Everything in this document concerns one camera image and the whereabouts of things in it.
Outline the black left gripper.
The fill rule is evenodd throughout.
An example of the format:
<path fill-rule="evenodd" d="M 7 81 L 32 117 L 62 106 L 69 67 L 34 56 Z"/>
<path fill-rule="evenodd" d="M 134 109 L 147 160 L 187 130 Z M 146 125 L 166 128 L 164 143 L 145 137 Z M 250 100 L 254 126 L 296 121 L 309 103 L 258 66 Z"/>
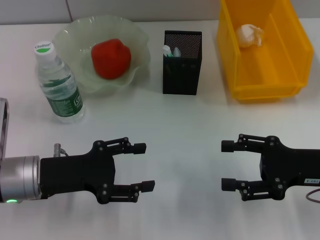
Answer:
<path fill-rule="evenodd" d="M 95 141 L 86 154 L 42 158 L 39 179 L 41 198 L 87 191 L 96 197 L 99 204 L 136 203 L 140 193 L 154 190 L 155 181 L 113 185 L 115 163 L 112 155 L 145 154 L 146 149 L 145 143 L 131 144 L 128 137 L 123 137 Z"/>

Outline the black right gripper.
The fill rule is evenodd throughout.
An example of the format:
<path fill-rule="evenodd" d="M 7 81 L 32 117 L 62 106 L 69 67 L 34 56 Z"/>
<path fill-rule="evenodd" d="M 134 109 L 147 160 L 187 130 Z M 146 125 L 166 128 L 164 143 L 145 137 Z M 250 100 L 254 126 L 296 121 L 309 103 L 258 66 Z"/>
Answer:
<path fill-rule="evenodd" d="M 243 201 L 283 200 L 286 190 L 294 186 L 318 187 L 320 185 L 320 151 L 296 149 L 285 146 L 276 136 L 239 134 L 238 140 L 222 140 L 223 153 L 262 153 L 260 181 L 242 181 L 222 178 L 221 190 L 239 191 Z"/>

